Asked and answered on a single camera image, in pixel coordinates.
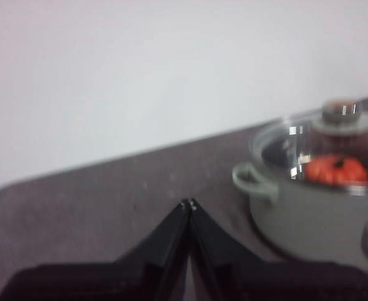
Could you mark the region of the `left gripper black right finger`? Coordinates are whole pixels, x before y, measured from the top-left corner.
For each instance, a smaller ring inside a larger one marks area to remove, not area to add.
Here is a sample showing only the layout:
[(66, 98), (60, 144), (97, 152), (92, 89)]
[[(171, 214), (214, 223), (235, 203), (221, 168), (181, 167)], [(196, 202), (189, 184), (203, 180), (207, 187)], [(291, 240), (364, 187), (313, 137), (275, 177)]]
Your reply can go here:
[(368, 300), (368, 276), (330, 262), (265, 261), (189, 200), (191, 258), (211, 300)]

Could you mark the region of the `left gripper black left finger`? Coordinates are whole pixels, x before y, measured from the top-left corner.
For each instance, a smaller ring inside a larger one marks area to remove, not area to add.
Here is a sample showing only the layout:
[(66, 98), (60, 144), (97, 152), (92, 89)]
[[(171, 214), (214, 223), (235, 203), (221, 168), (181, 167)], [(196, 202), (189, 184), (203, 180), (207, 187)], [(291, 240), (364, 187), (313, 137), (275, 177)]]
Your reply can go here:
[(20, 270), (0, 300), (169, 300), (185, 278), (190, 215), (189, 201), (182, 200), (148, 237), (115, 261)]

